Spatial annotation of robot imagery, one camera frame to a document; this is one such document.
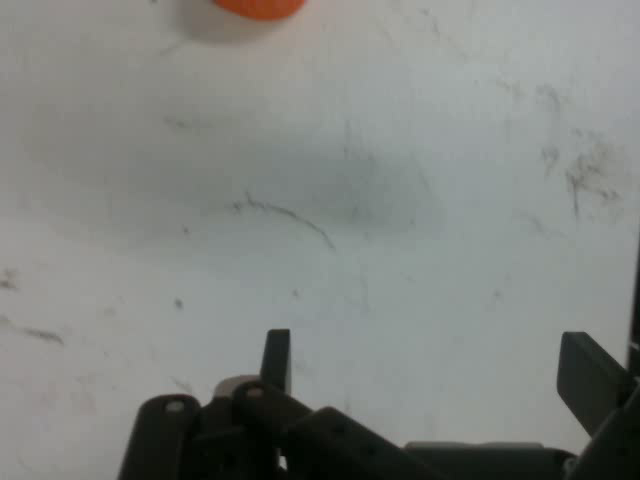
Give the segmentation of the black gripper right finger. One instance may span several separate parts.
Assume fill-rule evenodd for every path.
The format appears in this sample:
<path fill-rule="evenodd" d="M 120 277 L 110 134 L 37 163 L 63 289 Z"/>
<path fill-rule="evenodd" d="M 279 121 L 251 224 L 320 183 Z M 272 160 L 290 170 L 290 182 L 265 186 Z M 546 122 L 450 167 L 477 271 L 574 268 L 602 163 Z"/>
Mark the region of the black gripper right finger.
<path fill-rule="evenodd" d="M 590 440 L 569 479 L 639 477 L 639 381 L 584 332 L 561 337 L 556 387 Z"/>

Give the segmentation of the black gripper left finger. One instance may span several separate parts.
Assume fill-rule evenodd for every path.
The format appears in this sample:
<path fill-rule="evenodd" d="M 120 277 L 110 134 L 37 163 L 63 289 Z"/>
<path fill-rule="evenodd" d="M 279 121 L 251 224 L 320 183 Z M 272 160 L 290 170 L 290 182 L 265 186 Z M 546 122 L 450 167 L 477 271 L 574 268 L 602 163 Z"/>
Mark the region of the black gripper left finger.
<path fill-rule="evenodd" d="M 268 332 L 261 369 L 207 405 L 185 394 L 141 405 L 121 479 L 432 479 L 433 468 L 340 411 L 290 394 L 291 337 Z"/>

